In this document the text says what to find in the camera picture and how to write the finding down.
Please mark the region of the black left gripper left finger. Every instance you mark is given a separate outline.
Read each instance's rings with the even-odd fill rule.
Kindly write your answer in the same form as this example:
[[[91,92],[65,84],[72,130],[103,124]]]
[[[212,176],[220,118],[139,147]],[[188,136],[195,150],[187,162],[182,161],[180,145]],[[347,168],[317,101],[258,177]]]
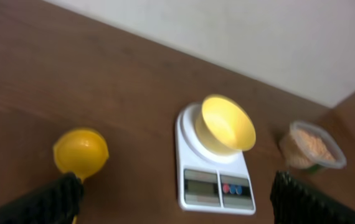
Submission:
[[[0,223],[73,223],[83,199],[82,181],[64,174],[0,207]]]

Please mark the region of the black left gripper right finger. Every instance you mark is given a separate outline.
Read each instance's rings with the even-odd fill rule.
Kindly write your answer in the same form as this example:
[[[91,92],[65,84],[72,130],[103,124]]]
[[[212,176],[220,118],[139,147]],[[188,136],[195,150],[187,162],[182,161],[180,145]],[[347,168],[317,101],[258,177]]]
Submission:
[[[274,224],[355,224],[355,211],[296,180],[276,172],[270,201]]]

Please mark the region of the yellow plastic scoop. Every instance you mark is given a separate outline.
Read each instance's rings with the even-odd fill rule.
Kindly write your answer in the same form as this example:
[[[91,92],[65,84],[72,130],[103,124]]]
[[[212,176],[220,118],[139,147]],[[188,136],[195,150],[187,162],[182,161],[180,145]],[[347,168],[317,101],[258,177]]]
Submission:
[[[105,138],[92,128],[67,131],[53,145],[55,165],[61,173],[73,173],[84,182],[98,173],[109,159]]]

